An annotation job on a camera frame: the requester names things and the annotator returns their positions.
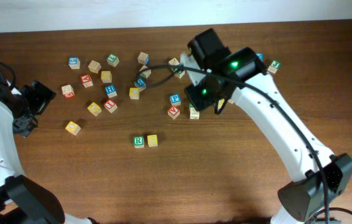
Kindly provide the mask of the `yellow S block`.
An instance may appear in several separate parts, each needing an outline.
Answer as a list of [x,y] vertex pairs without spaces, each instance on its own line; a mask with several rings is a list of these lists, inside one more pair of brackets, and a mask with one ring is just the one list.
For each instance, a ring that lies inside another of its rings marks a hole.
[[148,135],[147,136],[147,143],[149,147],[156,147],[158,146],[158,138],[156,134]]

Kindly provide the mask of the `green R block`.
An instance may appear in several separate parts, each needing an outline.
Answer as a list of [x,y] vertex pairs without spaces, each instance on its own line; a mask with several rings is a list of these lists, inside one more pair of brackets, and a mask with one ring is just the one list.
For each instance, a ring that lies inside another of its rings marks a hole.
[[133,137],[133,146],[138,149],[138,148],[143,148],[145,146],[144,144],[144,137],[143,136],[134,136]]

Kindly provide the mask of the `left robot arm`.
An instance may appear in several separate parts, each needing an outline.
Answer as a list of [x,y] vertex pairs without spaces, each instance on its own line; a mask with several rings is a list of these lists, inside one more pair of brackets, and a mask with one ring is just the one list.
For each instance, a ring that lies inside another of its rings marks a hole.
[[17,89],[3,66],[0,62],[0,223],[94,224],[93,218],[65,213],[53,193],[25,176],[14,136],[28,137],[56,94],[37,80]]

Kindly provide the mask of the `yellow block near arm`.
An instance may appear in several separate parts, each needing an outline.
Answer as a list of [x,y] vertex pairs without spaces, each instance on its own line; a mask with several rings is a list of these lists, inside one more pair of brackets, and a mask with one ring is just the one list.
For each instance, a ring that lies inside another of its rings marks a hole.
[[80,127],[78,124],[74,123],[73,121],[70,121],[70,122],[66,125],[65,129],[66,129],[69,133],[71,133],[72,135],[76,136],[76,135],[80,132],[81,127]]

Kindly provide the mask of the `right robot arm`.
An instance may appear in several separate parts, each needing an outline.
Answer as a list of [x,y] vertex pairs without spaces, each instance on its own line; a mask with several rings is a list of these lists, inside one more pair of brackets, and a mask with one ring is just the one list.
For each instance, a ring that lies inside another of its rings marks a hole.
[[189,72],[185,94],[202,111],[220,100],[232,100],[258,126],[277,151],[290,176],[279,189],[281,206],[271,223],[314,223],[328,215],[330,202],[340,196],[352,176],[352,158],[336,155],[303,124],[280,94],[271,72],[250,48],[231,52],[213,29],[196,35],[182,65]]

